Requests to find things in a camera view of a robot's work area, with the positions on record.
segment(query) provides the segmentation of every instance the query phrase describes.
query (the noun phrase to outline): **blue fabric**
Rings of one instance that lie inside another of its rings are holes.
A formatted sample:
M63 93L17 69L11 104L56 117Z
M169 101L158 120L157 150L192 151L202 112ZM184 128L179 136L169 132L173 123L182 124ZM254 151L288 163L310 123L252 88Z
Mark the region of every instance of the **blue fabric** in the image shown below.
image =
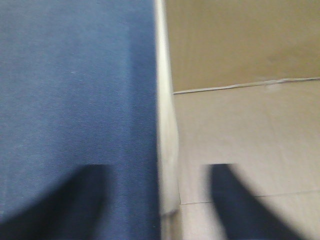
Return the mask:
M85 165L31 207L0 224L0 240L91 240L107 209L110 169Z
M0 1L0 103L2 222L103 164L95 239L159 239L153 1Z

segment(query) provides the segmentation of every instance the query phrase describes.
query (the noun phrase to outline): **beige wall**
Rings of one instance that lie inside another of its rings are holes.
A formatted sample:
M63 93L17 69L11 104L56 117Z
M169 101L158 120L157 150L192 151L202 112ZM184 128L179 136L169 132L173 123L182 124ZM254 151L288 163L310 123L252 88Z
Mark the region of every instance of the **beige wall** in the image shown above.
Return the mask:
M174 91L320 77L320 1L167 0Z

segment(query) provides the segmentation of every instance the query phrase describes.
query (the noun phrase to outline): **blue cloth surface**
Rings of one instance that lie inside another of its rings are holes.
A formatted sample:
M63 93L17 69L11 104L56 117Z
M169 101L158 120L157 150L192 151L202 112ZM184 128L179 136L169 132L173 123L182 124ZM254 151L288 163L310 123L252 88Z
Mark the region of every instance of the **blue cloth surface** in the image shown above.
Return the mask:
M112 168L97 240L160 238L151 0L0 1L1 222Z

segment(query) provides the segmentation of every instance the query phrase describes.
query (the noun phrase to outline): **beige floor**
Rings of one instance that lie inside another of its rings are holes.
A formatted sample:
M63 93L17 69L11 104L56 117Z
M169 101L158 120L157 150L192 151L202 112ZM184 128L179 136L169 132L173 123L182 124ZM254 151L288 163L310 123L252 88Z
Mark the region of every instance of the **beige floor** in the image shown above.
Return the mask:
M224 239L206 164L235 163L256 196L320 237L320 81L176 94L184 240Z

